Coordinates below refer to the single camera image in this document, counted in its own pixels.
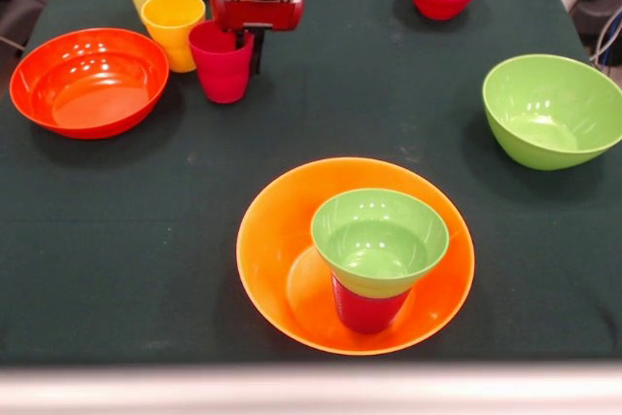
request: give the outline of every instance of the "stacked cups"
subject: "stacked cups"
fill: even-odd
[[[447,226],[430,206],[381,189],[329,199],[316,211],[311,235],[332,272],[341,321],[362,333],[391,324],[415,283],[449,245]]]

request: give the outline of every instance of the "orange bowl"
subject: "orange bowl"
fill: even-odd
[[[154,108],[168,79],[168,61],[146,36],[95,28],[58,36],[17,66],[9,91],[17,110],[72,138],[122,133]]]
[[[359,334],[337,316],[330,270],[313,247],[310,225],[327,199],[346,190],[398,190],[429,204],[450,242],[438,266],[417,283],[392,325]],[[413,172],[376,159],[337,157],[301,165],[274,180],[248,208],[237,237],[237,267],[261,315],[289,337],[344,355],[404,349],[442,329],[467,299],[475,254],[467,224],[451,201]]]

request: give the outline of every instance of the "cup rim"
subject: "cup rim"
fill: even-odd
[[[192,27],[192,30],[190,31],[190,33],[188,34],[188,42],[190,44],[190,48],[193,49],[194,51],[200,53],[201,55],[211,55],[214,57],[222,57],[224,55],[226,56],[232,56],[235,54],[242,54],[245,53],[247,51],[248,48],[253,48],[253,45],[255,43],[255,36],[253,36],[253,34],[251,34],[250,32],[245,32],[245,37],[248,35],[248,37],[250,37],[250,39],[248,41],[245,41],[245,44],[240,48],[240,49],[236,49],[233,51],[229,51],[229,52],[212,52],[212,51],[205,51],[204,49],[200,48],[199,46],[197,46],[196,44],[193,43],[192,41],[192,35],[193,34],[198,34],[196,31],[198,31],[200,28],[205,27],[206,24],[217,24],[217,22],[214,19],[206,19],[205,21],[201,21],[200,23],[197,23],[195,26]]]
[[[346,190],[343,191],[341,193],[336,194],[335,196],[331,196],[329,199],[325,200],[313,213],[313,217],[311,218],[311,223],[310,223],[310,233],[311,233],[311,239],[313,240],[313,245],[314,247],[318,250],[318,252],[320,252],[320,255],[322,256],[322,258],[324,258],[328,263],[330,263],[331,267],[334,267],[335,269],[337,269],[340,272],[344,272],[346,274],[351,274],[353,276],[359,277],[361,279],[369,279],[369,280],[377,280],[378,278],[375,276],[370,276],[370,275],[366,275],[366,274],[361,274],[360,272],[353,272],[349,269],[346,269],[344,267],[342,267],[341,265],[339,265],[338,263],[336,263],[335,261],[333,261],[332,259],[330,259],[330,257],[326,254],[325,250],[319,245],[319,243],[316,241],[315,235],[313,234],[313,225],[316,222],[317,216],[320,212],[320,210],[326,206],[327,204],[329,204],[330,202],[332,202],[335,198],[339,197],[339,196],[343,196],[346,193],[353,193],[353,192],[357,192],[357,191],[384,191],[384,192],[391,192],[391,193],[396,193],[399,194],[400,196],[406,197],[406,198],[410,198],[411,200],[417,202],[418,204],[421,204],[423,206],[425,206],[426,208],[428,208],[428,210],[430,210],[430,212],[436,216],[439,220],[440,220],[440,224],[443,228],[443,230],[445,231],[445,245],[443,246],[442,251],[440,252],[440,254],[437,256],[436,259],[434,259],[434,261],[432,261],[430,264],[428,264],[426,267],[417,269],[416,271],[413,272],[409,272],[408,274],[404,274],[402,276],[398,276],[398,277],[389,277],[389,278],[384,278],[383,280],[387,281],[387,282],[392,282],[392,281],[405,281],[420,275],[423,275],[429,271],[431,271],[432,269],[434,269],[439,263],[440,261],[444,258],[445,254],[447,253],[447,250],[449,249],[449,242],[450,242],[450,235],[449,235],[449,229],[447,228],[447,223],[445,222],[445,220],[442,218],[442,216],[440,216],[440,214],[438,214],[436,212],[436,210],[434,210],[428,203],[426,203],[425,201],[423,201],[422,199],[417,198],[416,196],[412,196],[408,193],[404,193],[402,191],[398,191],[398,190],[391,190],[391,189],[383,189],[383,188],[375,188],[375,187],[367,187],[367,188],[361,188],[361,189],[354,189],[354,190]]]
[[[149,26],[152,26],[154,28],[159,28],[159,29],[186,28],[188,26],[192,26],[192,25],[196,24],[198,21],[201,21],[201,19],[205,17],[205,12],[206,12],[205,2],[203,2],[203,0],[198,0],[200,2],[200,5],[201,5],[201,13],[200,13],[200,15],[197,15],[196,18],[193,18],[193,19],[187,21],[186,23],[176,24],[174,26],[167,26],[167,25],[163,25],[163,24],[158,24],[158,23],[156,23],[154,21],[151,21],[145,15],[145,9],[147,8],[147,5],[150,4],[153,1],[155,1],[155,0],[147,0],[143,4],[143,6],[140,9],[140,18],[142,19],[143,23],[148,24]]]
[[[587,70],[589,72],[593,72],[593,73],[597,74],[598,76],[600,76],[601,80],[604,80],[605,83],[607,83],[610,86],[613,86],[614,89],[617,89],[617,92],[620,94],[620,97],[622,98],[622,88],[620,88],[610,77],[606,76],[605,74],[603,74],[602,72],[598,71],[596,68],[588,65],[587,63],[583,63],[583,62],[580,62],[580,61],[575,60],[573,58],[564,57],[562,55],[556,55],[556,54],[553,54],[553,53],[525,53],[525,54],[522,54],[522,55],[516,55],[514,57],[507,58],[506,60],[503,60],[503,61],[499,62],[497,65],[495,65],[486,74],[486,78],[485,78],[484,83],[482,85],[482,97],[483,97],[483,100],[484,100],[484,107],[486,109],[486,112],[504,131],[507,131],[514,138],[517,138],[522,143],[525,143],[525,144],[527,144],[527,145],[529,145],[529,146],[531,146],[533,148],[538,148],[538,149],[541,149],[541,150],[545,150],[545,151],[547,151],[547,152],[549,152],[551,154],[566,155],[566,156],[590,155],[590,154],[593,154],[593,153],[603,152],[603,151],[608,150],[609,148],[614,147],[620,141],[622,141],[622,131],[621,131],[617,138],[615,138],[614,140],[610,141],[607,144],[600,145],[598,147],[590,148],[590,149],[587,149],[587,150],[560,150],[560,149],[551,148],[549,146],[545,146],[545,145],[541,145],[541,144],[535,143],[534,141],[531,141],[531,140],[523,137],[522,135],[519,135],[519,134],[515,133],[510,128],[508,128],[507,125],[505,123],[503,123],[503,121],[501,119],[499,119],[499,117],[496,115],[495,112],[493,112],[493,110],[490,107],[488,99],[486,98],[486,90],[487,90],[487,87],[488,87],[488,83],[491,80],[491,77],[495,74],[495,72],[497,72],[504,65],[506,65],[508,63],[511,63],[511,62],[514,62],[514,61],[521,61],[521,60],[532,59],[532,58],[547,58],[547,59],[552,59],[552,60],[556,60],[556,61],[566,61],[566,62],[572,63],[574,66],[579,66],[579,67],[583,68],[584,70]]]

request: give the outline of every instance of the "bowl rim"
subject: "bowl rim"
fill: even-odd
[[[318,218],[318,215],[320,214],[320,211],[322,211],[322,209],[327,206],[328,204],[334,202],[335,199],[350,194],[350,193],[356,193],[358,191],[380,191],[380,192],[389,192],[389,193],[394,193],[397,194],[399,196],[402,196],[403,198],[409,198],[411,201],[414,201],[415,203],[424,206],[425,208],[428,209],[428,211],[434,216],[436,217],[439,221],[440,224],[443,228],[443,231],[445,232],[445,239],[444,239],[444,245],[443,248],[440,252],[440,254],[434,259],[434,261],[432,261],[430,264],[428,264],[425,267],[422,267],[416,271],[413,272],[409,272],[408,274],[404,274],[401,276],[397,276],[397,277],[388,277],[385,278],[388,281],[403,281],[403,280],[407,280],[407,279],[412,279],[413,277],[417,277],[417,276],[421,276],[423,274],[426,274],[427,272],[430,272],[437,264],[440,263],[440,261],[443,259],[443,257],[445,256],[445,254],[447,253],[447,250],[449,249],[449,229],[447,228],[447,223],[443,220],[443,218],[428,204],[426,203],[424,200],[413,196],[411,194],[408,193],[404,193],[403,191],[399,191],[399,190],[391,190],[391,189],[379,189],[379,188],[374,188],[374,187],[368,187],[368,188],[361,188],[361,189],[353,189],[353,190],[346,190],[343,191],[341,193],[336,194],[335,196],[331,196],[329,199],[327,199],[326,201],[324,201],[320,206],[318,206],[318,209],[315,210],[315,212],[313,213],[313,216],[311,217],[311,223],[309,225],[309,230],[311,233],[311,239],[313,240],[313,245],[314,247],[318,250],[318,252],[320,253],[320,255],[322,255],[322,258],[324,258],[326,261],[328,261],[330,263],[330,265],[336,269],[338,269],[339,271],[345,272],[347,274],[351,274],[353,276],[356,277],[360,277],[362,279],[378,279],[375,276],[370,276],[367,274],[361,274],[359,272],[353,272],[349,269],[346,269],[344,267],[342,267],[339,263],[333,261],[329,255],[327,255],[326,250],[324,248],[322,248],[320,246],[320,244],[316,241],[316,236],[313,233],[313,226],[316,223],[316,220]]]
[[[551,148],[549,146],[546,145],[540,145],[537,143],[534,143],[533,141],[530,141],[529,139],[516,134],[514,131],[512,131],[510,128],[507,127],[507,125],[505,125],[496,115],[495,113],[491,110],[488,100],[486,99],[486,88],[487,85],[492,77],[492,75],[501,67],[503,67],[503,65],[510,63],[510,62],[514,62],[514,61],[520,61],[520,60],[526,60],[526,59],[532,59],[532,58],[548,58],[548,59],[554,59],[554,60],[559,60],[559,61],[566,61],[566,62],[570,62],[574,65],[578,65],[580,67],[582,67],[585,70],[588,70],[592,73],[598,74],[598,76],[601,77],[601,80],[604,80],[606,83],[608,83],[609,85],[613,86],[614,89],[617,89],[617,92],[620,96],[620,102],[622,103],[622,88],[620,88],[620,86],[618,86],[616,84],[616,82],[614,80],[612,80],[610,77],[608,77],[607,75],[604,75],[602,72],[600,72],[599,70],[597,70],[596,68],[588,65],[587,63],[581,62],[579,60],[576,60],[574,58],[569,58],[569,57],[565,57],[563,55],[556,55],[554,53],[525,53],[525,54],[521,54],[521,55],[516,55],[510,58],[507,58],[506,60],[501,61],[500,63],[498,63],[497,65],[495,65],[487,74],[486,74],[486,78],[484,80],[484,83],[482,85],[482,97],[484,100],[484,107],[486,109],[486,113],[495,121],[495,123],[497,125],[499,125],[501,128],[503,128],[503,130],[507,131],[509,134],[511,134],[514,138],[517,138],[518,140],[520,140],[521,142],[534,147],[534,148],[538,148],[541,150],[545,150],[547,152],[550,153],[554,153],[557,155],[565,155],[565,156],[580,156],[580,155],[590,155],[593,153],[598,153],[598,152],[604,152],[606,150],[608,150],[609,148],[614,147],[615,145],[617,145],[620,141],[622,141],[622,131],[620,131],[620,134],[618,135],[618,137],[616,139],[614,139],[613,141],[605,144],[605,145],[601,145],[599,147],[594,147],[591,149],[587,149],[587,150],[560,150],[560,149],[556,149],[556,148]]]
[[[11,97],[11,102],[13,103],[13,107],[15,107],[20,114],[22,114],[24,117],[26,117],[27,119],[29,119],[30,121],[32,121],[33,123],[36,123],[42,127],[45,128],[49,128],[51,130],[60,130],[60,131],[64,131],[64,130],[71,130],[71,131],[89,131],[89,130],[96,130],[105,126],[110,125],[111,123],[114,123],[115,121],[112,122],[107,122],[107,123],[101,123],[98,125],[93,125],[93,126],[80,126],[80,127],[72,127],[72,128],[67,128],[65,126],[61,126],[58,125],[56,123],[51,123],[51,122],[47,122],[47,121],[41,121],[39,119],[36,119],[35,117],[29,115],[28,113],[26,113],[25,111],[23,111],[21,109],[21,106],[17,104],[16,99],[14,98],[14,80],[17,79],[17,72],[21,69],[22,64],[28,59],[28,57],[32,54],[34,54],[35,52],[39,51],[40,49],[44,48],[45,46],[49,46],[49,45],[53,45],[56,42],[59,42],[63,39],[66,39],[68,37],[71,36],[76,36],[78,34],[84,34],[84,33],[101,33],[101,32],[115,32],[115,33],[121,33],[121,34],[126,34],[128,36],[134,37],[140,41],[146,41],[147,43],[152,44],[155,49],[159,52],[160,54],[160,58],[164,59],[164,63],[166,63],[166,68],[164,70],[164,78],[162,80],[162,82],[159,84],[159,87],[157,88],[156,92],[154,93],[154,95],[150,98],[149,103],[151,104],[153,99],[156,99],[158,96],[160,96],[163,92],[164,92],[164,88],[166,87],[166,83],[168,82],[168,78],[170,75],[170,67],[168,65],[168,57],[166,56],[166,53],[164,52],[164,49],[154,40],[152,40],[151,38],[145,36],[144,34],[140,34],[137,31],[132,31],[131,29],[124,29],[124,28],[109,28],[109,27],[100,27],[100,28],[85,28],[85,29],[77,29],[74,31],[69,31],[67,33],[58,35],[58,36],[54,36],[53,38],[50,38],[48,41],[43,42],[42,44],[40,44],[39,46],[37,46],[36,48],[34,48],[32,51],[30,51],[28,54],[26,54],[22,60],[19,61],[19,64],[17,65],[16,69],[13,72],[13,75],[11,76],[11,79],[9,80],[9,96]],[[135,116],[136,114],[139,114],[140,112],[142,112],[145,107],[140,108],[138,111],[136,111],[134,114],[131,114],[129,116],[126,117],[130,118],[132,116]]]

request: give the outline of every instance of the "table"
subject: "table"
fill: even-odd
[[[29,48],[95,26],[145,32],[130,0],[51,0]],[[295,32],[267,35],[261,75],[234,106],[208,103],[193,73],[172,74],[141,125],[75,141],[5,98],[0,362],[343,360],[274,329],[235,267],[255,195],[327,156],[421,174],[473,236],[462,311],[377,360],[620,357],[622,151],[553,173],[502,152],[481,85],[496,63],[526,52],[586,59],[561,0],[475,0],[443,23],[411,0],[305,0]]]

